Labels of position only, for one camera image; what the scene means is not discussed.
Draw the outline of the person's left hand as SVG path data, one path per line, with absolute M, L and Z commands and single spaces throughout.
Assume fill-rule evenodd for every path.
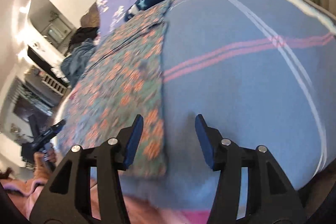
M 57 155 L 52 143 L 47 144 L 47 149 L 43 152 L 34 153 L 34 178 L 49 179 L 52 171 L 47 163 L 55 164 L 57 162 Z

